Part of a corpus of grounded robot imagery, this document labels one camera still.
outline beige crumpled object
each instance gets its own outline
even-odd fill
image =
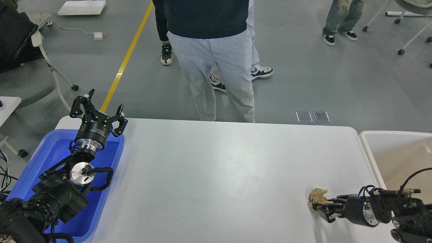
[[[309,194],[309,207],[312,208],[312,204],[330,204],[332,201],[327,201],[327,198],[324,197],[324,194],[327,193],[327,190],[321,188],[315,188]]]

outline white bin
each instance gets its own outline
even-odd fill
[[[412,173],[432,167],[431,133],[364,131],[359,136],[379,187],[398,190]],[[421,172],[405,188],[421,189],[413,197],[432,203],[431,178],[432,170]]]

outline black and white sneaker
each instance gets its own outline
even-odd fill
[[[255,65],[251,68],[252,81],[257,78],[266,78],[273,74],[274,70],[271,67],[261,67]]]
[[[161,63],[165,66],[171,65],[171,53],[172,47],[171,44],[162,44],[162,55],[161,55]]]
[[[346,36],[348,39],[352,41],[357,40],[357,35],[354,33],[354,31],[350,30],[348,32],[342,32],[344,36]]]
[[[212,79],[212,75],[210,75],[210,83],[212,83],[214,90],[219,90],[222,93],[226,93],[225,84],[223,82],[215,82]]]
[[[323,35],[324,36],[324,42],[327,45],[334,45],[334,36],[333,35]]]

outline yellow floor line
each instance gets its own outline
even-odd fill
[[[117,75],[114,78],[114,81],[112,82],[111,88],[108,91],[107,96],[105,97],[104,102],[102,103],[102,107],[100,109],[101,112],[106,112],[108,105],[111,101],[112,96],[114,95],[114,92],[117,88],[118,83],[120,82],[121,76],[123,75],[124,69],[126,68],[127,63],[129,62],[129,58],[132,55],[132,52],[135,48],[135,45],[138,42],[138,39],[140,38],[141,32],[143,31],[144,25],[147,22],[147,19],[150,15],[150,12],[152,11],[153,8],[153,2],[150,2],[149,8],[147,9],[146,14],[144,15],[143,20],[141,21],[140,26],[138,27],[137,32],[135,33],[135,37],[133,38],[133,41],[131,43],[131,45],[129,46],[129,50],[126,53],[126,56],[123,59],[123,62],[121,63],[120,69],[117,72]]]

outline blue plastic tray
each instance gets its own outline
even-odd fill
[[[77,130],[58,129],[45,135],[9,194],[8,200],[11,198],[22,198],[27,201],[33,196],[35,193],[32,191],[32,188],[40,182],[39,175],[70,155],[68,149],[69,143],[75,139],[77,132]],[[91,164],[93,167],[109,166],[113,168],[115,177],[115,170],[123,151],[123,145],[123,135],[114,137],[110,134],[105,149],[96,152],[96,158]],[[96,174],[93,184],[94,186],[102,186],[105,180],[106,173]],[[99,222],[109,189],[110,186],[101,192],[88,192],[86,197],[90,201],[89,204],[66,224],[59,221],[59,224],[55,227],[56,233],[70,234],[75,243],[85,241],[93,233]],[[57,242],[66,243],[65,240],[57,240]]]

